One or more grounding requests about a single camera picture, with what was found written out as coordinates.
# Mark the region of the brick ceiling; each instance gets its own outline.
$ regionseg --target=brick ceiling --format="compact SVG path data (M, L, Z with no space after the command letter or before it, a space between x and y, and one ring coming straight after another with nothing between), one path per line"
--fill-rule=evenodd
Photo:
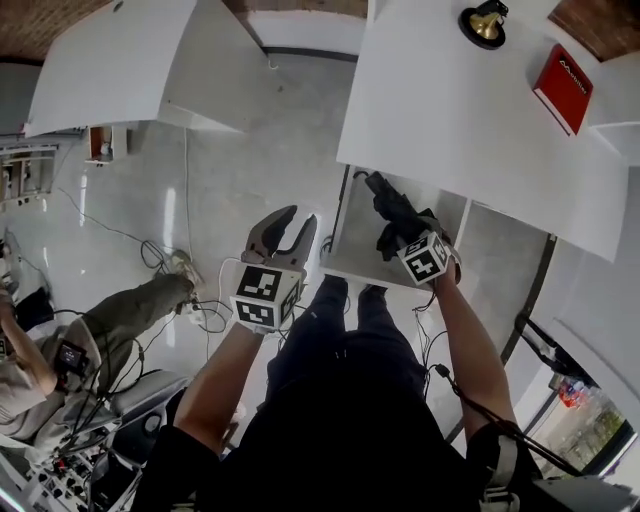
M358 17L366 17L368 5L368 0L224 2L235 13L307 9ZM0 0L0 58L44 60L61 32L107 3L109 0ZM640 50L640 0L562 0L550 19L600 60Z

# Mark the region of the red book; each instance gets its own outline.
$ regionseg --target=red book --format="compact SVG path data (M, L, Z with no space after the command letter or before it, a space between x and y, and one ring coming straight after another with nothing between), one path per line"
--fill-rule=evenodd
M533 88L567 135L577 135L591 99L593 84L559 44Z

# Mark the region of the tiled floor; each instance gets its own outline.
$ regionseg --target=tiled floor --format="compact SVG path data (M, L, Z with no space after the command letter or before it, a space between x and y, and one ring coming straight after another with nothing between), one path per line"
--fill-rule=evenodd
M51 196L10 209L3 216L23 254L47 275L58 308L86 311L104 297L137 286L153 275L141 261L139 243L82 218L58 187L68 192L86 214L107 226L185 250L189 247L188 206L193 257L207 281L207 298L218 297L222 261L240 255L249 229L266 214L288 204L299 205L298 221L291 227L289 241L310 213L319 217L320 239L331 231L344 173L335 155L354 65L299 56L276 56L272 61L279 66L287 85L282 104L274 108L268 124L257 126L249 135L188 133L188 205L184 132L167 125L142 124L133 137L133 154L109 167L85 165L86 148L82 144L71 147L62 162L66 153L63 148ZM478 289L483 290L483 300L477 307L484 307L482 316L487 323L497 319L492 333L500 338L504 338L504 326L512 322L526 297L529 284L525 283L537 267L542 236L507 220L510 227L505 231L503 220L492 219L491 215L481 219L462 247L463 257L470 259L469 268L480 276ZM488 243L492 238L487 232L503 242ZM522 278L498 279L506 269L504 262L508 262L509 272ZM24 268L27 291L35 286L37 275L26 265ZM310 270L311 285L304 302L313 296L320 277L317 269ZM229 291L228 277L223 273L223 298ZM353 287L353 301L358 291ZM410 292L394 292L388 297L396 323L416 348L411 307L421 300ZM434 318L432 334L438 321L441 319ZM220 327L216 322L210 320L210 329ZM347 316L349 326L354 327L354 322L355 306ZM140 341L146 344L161 327L159 322ZM220 340L220 335L211 336L211 351ZM446 357L446 341L441 341L440 347L434 348L434 361ZM505 342L506 338L496 340L499 346ZM164 368L193 375L205 361L206 343L200 329L186 317L178 317L149 349L145 369ZM266 363L276 350L277 338L265 342L252 369L242 399L249 415L240 434L264 398ZM442 388L430 403L443 429L450 428L458 410L455 397Z

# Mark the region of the fiducial marker cube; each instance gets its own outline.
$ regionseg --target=fiducial marker cube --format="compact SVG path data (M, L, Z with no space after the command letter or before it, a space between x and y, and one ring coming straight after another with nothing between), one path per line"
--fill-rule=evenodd
M302 273L251 265L237 265L231 304L235 317L248 324L279 329L302 295Z
M400 249L397 254L417 286L444 274L450 255L436 232Z

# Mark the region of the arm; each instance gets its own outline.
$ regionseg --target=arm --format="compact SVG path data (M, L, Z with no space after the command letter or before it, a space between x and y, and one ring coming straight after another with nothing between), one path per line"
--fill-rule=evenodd
M263 337L236 323L178 406L174 425L218 455Z
M13 316L13 308L8 304L0 305L0 327L11 343L20 365L33 374L44 395L53 393L58 383L56 374L33 340L20 328Z
M507 421L516 422L507 374L495 345L455 282L453 262L436 284L436 295L449 333L449 351L456 383L471 400ZM462 403L464 430L469 440L489 422Z

